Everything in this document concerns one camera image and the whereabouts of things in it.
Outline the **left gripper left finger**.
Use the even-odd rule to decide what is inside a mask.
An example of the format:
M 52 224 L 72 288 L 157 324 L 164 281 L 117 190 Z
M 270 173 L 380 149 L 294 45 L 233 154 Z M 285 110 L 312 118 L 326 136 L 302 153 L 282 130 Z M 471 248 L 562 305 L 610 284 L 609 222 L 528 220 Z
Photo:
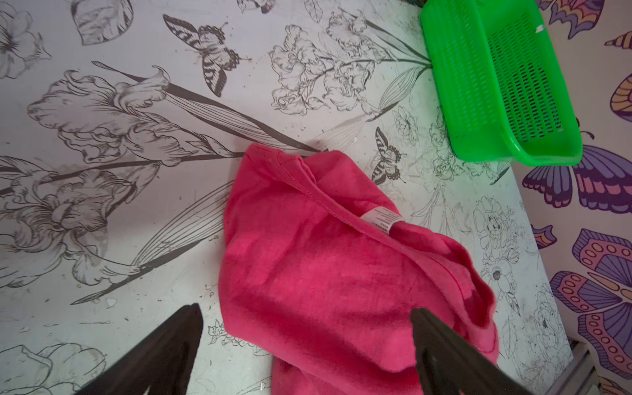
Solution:
M 203 329 L 198 304 L 187 304 L 80 394 L 186 394 Z

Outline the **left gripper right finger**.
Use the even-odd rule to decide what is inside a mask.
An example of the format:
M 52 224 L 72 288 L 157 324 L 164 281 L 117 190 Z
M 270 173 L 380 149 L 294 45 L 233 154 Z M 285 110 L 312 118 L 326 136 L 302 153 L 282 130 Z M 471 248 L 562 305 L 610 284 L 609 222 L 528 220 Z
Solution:
M 413 309 L 411 324 L 424 394 L 529 393 L 428 309 Z

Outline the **magenta t-shirt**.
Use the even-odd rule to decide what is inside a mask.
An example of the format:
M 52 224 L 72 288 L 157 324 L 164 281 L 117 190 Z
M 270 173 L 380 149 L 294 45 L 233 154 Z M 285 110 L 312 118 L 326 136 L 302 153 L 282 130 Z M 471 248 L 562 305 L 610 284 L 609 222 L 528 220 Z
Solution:
M 419 394 L 411 312 L 497 361 L 495 295 L 456 240 L 405 222 L 340 151 L 253 144 L 224 215 L 225 330 L 273 355 L 275 394 Z

